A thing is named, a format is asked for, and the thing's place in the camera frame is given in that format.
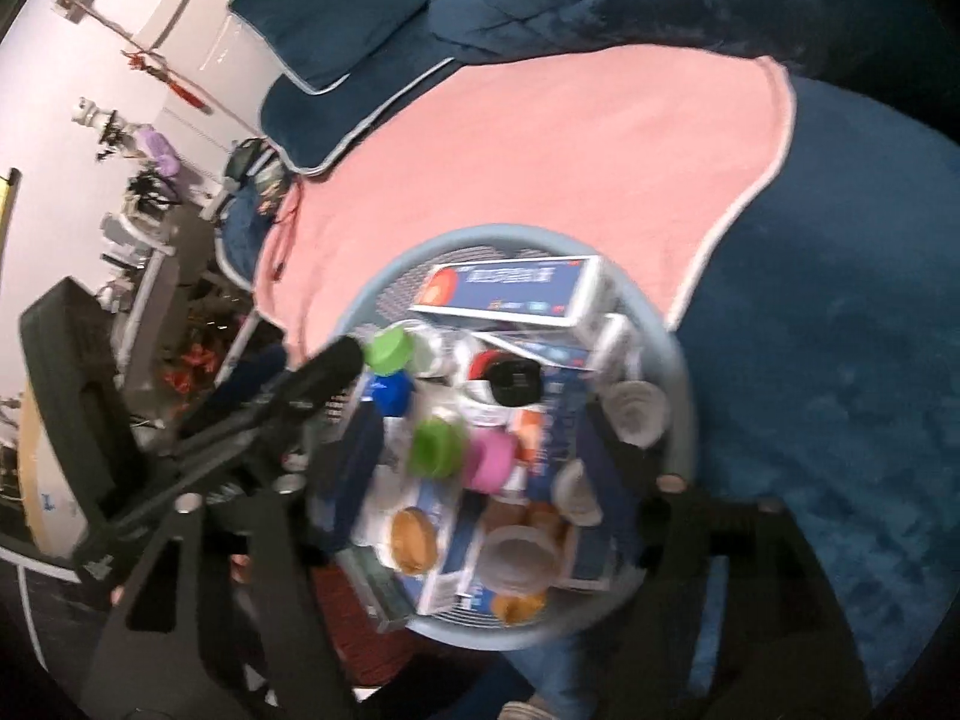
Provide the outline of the dark blue pillow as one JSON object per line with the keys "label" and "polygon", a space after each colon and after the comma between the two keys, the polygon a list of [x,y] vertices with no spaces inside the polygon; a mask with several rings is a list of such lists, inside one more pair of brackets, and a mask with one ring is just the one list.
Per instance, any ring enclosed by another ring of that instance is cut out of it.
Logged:
{"label": "dark blue pillow", "polygon": [[293,171],[319,176],[359,138],[449,78],[454,47],[428,26],[430,0],[231,0],[281,76],[260,130]]}

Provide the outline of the green bottle cap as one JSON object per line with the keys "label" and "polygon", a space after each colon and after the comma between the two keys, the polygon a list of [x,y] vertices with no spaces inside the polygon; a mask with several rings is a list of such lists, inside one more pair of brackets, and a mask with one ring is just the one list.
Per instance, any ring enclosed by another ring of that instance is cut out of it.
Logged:
{"label": "green bottle cap", "polygon": [[413,356],[415,343],[404,327],[384,328],[364,346],[364,360],[376,376],[402,371]]}
{"label": "green bottle cap", "polygon": [[455,475],[462,468],[466,450],[466,428],[460,422],[432,416],[413,431],[409,472],[420,478]]}

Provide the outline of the silver cap with QR code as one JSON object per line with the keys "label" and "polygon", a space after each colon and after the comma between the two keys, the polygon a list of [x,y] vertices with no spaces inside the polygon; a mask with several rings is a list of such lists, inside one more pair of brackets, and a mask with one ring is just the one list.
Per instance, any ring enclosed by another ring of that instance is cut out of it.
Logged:
{"label": "silver cap with QR code", "polygon": [[508,596],[537,595],[560,573],[562,555],[553,539],[526,525],[491,532],[478,553],[475,575],[485,589]]}

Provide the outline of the blue bottle cap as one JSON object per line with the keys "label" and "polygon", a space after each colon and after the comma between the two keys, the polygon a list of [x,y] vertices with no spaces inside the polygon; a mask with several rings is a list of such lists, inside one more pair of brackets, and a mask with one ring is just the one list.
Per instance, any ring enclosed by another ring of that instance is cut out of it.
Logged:
{"label": "blue bottle cap", "polygon": [[412,397],[413,382],[404,369],[388,376],[374,376],[364,394],[384,418],[403,418],[409,411]]}

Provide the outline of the brown bottle cap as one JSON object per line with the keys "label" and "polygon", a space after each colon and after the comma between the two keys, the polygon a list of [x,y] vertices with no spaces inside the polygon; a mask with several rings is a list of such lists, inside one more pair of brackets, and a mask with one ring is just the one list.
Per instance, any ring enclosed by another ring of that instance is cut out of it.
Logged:
{"label": "brown bottle cap", "polygon": [[438,535],[427,514],[416,507],[398,511],[391,520],[389,550],[402,574],[430,572],[438,561]]}

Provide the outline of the light blue mesh basket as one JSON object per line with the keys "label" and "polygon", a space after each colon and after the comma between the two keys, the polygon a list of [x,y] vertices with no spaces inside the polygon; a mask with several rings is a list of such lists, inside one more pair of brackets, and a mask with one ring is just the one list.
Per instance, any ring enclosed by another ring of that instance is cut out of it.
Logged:
{"label": "light blue mesh basket", "polygon": [[[348,305],[338,331],[370,341],[404,327],[418,349],[404,371],[413,397],[403,418],[382,418],[384,445],[359,504],[359,520],[338,562],[382,629],[405,628],[441,644],[509,652],[590,628],[643,583],[626,554],[576,449],[583,408],[604,408],[615,433],[659,470],[695,470],[695,411],[685,361],[643,293],[608,260],[617,302],[583,332],[427,316],[410,309],[441,263],[599,255],[538,227],[467,227],[448,242],[407,250]],[[466,428],[503,429],[517,439],[516,465],[494,494],[409,472],[413,431],[439,416]],[[433,522],[438,561],[402,574],[389,550],[392,517],[416,507]],[[560,548],[562,565],[537,595],[493,593],[475,575],[494,530],[526,525]]]}

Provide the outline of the blue white medicine box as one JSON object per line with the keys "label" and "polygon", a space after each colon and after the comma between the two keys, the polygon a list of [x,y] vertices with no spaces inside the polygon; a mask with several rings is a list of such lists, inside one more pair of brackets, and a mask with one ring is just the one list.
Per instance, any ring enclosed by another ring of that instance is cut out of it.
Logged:
{"label": "blue white medicine box", "polygon": [[410,309],[427,316],[586,333],[617,302],[599,255],[441,263]]}

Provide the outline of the pink bottle cap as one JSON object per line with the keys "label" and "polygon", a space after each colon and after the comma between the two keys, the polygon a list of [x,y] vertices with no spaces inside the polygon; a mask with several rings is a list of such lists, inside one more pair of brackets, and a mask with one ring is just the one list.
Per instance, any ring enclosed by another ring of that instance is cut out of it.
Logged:
{"label": "pink bottle cap", "polygon": [[474,493],[498,493],[516,465],[517,439],[503,429],[477,429],[470,434],[462,484]]}

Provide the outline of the pink towel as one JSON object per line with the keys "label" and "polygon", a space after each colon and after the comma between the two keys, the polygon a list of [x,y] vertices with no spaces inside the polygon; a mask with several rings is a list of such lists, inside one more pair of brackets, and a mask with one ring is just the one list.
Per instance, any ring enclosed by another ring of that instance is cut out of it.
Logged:
{"label": "pink towel", "polygon": [[407,250],[523,224],[599,250],[677,327],[781,171],[796,106],[768,57],[625,46],[464,68],[288,193],[254,301],[304,359]]}

